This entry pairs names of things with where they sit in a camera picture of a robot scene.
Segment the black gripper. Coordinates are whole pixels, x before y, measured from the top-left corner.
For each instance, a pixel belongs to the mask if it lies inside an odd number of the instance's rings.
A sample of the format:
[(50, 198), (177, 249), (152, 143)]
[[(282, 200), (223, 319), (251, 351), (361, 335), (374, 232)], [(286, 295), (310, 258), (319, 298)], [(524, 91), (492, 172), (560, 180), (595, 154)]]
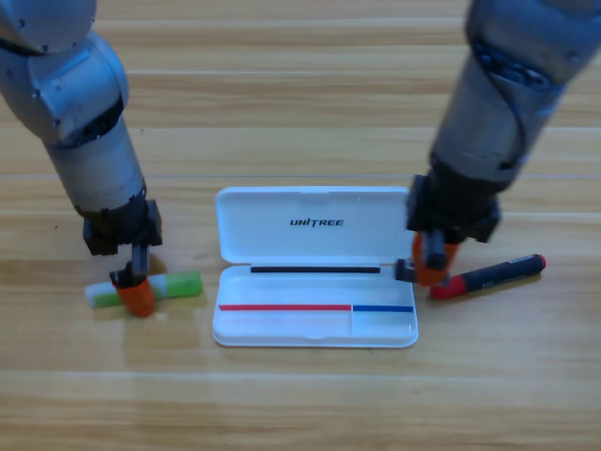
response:
[(154, 313), (155, 294), (148, 280), (151, 246), (162, 245), (162, 218), (157, 202), (141, 190), (116, 209), (84, 214), (83, 238), (92, 256), (112, 256), (131, 246), (131, 259), (110, 278), (121, 304), (137, 318)]
[(466, 239), (486, 242), (501, 218), (496, 182), (432, 169), (414, 177), (407, 201), (407, 229), (416, 233), (412, 256), (416, 282), (439, 285)]

